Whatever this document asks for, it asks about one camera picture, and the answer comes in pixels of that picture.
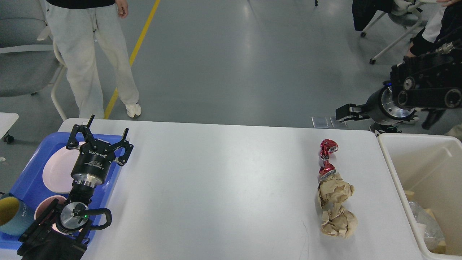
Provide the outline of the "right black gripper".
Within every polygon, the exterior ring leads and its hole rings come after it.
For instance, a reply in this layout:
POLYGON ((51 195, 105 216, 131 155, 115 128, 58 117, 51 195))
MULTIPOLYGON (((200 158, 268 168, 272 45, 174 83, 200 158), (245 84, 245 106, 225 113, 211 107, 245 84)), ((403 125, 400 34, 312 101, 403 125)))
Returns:
POLYGON ((380 125, 394 125, 410 120, 415 113, 413 108, 399 108, 393 101, 392 87, 385 86, 371 94, 365 105, 346 104, 337 108, 335 117, 340 123, 370 119, 380 125))

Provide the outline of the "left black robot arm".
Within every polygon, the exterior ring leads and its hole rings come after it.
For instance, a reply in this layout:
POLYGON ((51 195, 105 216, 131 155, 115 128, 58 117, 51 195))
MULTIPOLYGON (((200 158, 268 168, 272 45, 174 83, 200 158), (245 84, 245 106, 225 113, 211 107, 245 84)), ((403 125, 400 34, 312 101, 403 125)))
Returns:
POLYGON ((114 144, 94 138, 93 119, 71 130, 66 149, 79 151, 70 173, 71 191, 63 204, 54 199, 20 235, 17 254, 23 260, 79 260, 87 250, 87 234, 111 225, 111 211, 91 209, 91 198, 96 187, 105 183, 111 164, 124 166, 134 146, 127 140, 128 128, 114 144))

